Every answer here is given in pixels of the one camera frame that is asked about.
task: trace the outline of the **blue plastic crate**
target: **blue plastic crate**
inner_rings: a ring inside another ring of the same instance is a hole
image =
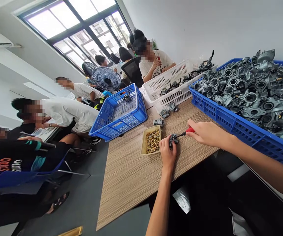
[[[241,60],[241,58],[232,59],[218,67],[217,70],[221,70],[226,67],[227,64],[239,60]],[[283,61],[274,61],[274,63],[283,66]],[[283,164],[283,139],[256,126],[252,122],[245,120],[243,117],[236,115],[223,106],[219,106],[214,101],[192,89],[190,86],[189,89],[193,95],[192,104],[194,106],[198,107],[228,132],[238,137],[247,145]]]
[[[131,98],[128,102],[123,100],[127,92]],[[140,125],[147,118],[142,94],[135,84],[131,84],[105,100],[89,135],[108,142]]]

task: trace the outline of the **sandal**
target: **sandal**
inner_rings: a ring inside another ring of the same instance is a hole
[[[63,196],[61,196],[59,199],[57,199],[55,202],[54,202],[54,210],[51,212],[51,214],[55,211],[57,211],[57,209],[63,205],[63,203],[67,200],[69,196],[69,192],[65,193]]]

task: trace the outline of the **black t-shirt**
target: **black t-shirt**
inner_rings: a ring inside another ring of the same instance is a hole
[[[33,140],[0,141],[0,172],[39,170],[46,156],[46,152],[39,151],[41,145]]]
[[[23,134],[21,132],[25,132],[27,134],[32,134],[35,131],[35,123],[26,123],[22,124],[12,130],[10,130],[7,134],[7,138],[10,140],[16,140],[20,138]]]

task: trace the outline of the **striped wood grain surface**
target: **striped wood grain surface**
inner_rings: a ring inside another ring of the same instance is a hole
[[[143,131],[160,118],[154,107],[147,110],[148,119],[116,138],[109,144],[108,158],[103,181],[102,196],[96,230],[109,224],[156,192],[161,178],[161,155],[141,156]],[[187,129],[187,120],[212,121],[191,104],[188,99],[179,105],[179,111],[165,119],[162,138]],[[179,137],[174,179],[218,150],[197,143],[188,136]]]

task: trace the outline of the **white plastic crate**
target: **white plastic crate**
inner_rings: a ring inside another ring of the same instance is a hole
[[[173,81],[179,82],[180,78],[183,78],[184,75],[188,75],[193,70],[199,69],[198,67],[200,64],[201,62],[193,63],[190,60],[183,61],[142,85],[145,93],[150,99],[150,103],[153,104],[158,113],[160,113],[162,109],[168,110],[170,103],[178,105],[192,97],[188,86],[200,79],[201,74],[163,96],[160,96],[160,92],[163,87],[169,87],[170,83]]]
[[[183,61],[166,72],[144,83],[142,88],[152,103],[158,98],[161,98],[160,93],[163,87],[169,87],[174,81],[179,82],[181,77],[183,78],[184,75],[187,75],[193,70],[198,69],[199,65],[200,64],[198,63],[195,63],[194,65],[190,60]]]

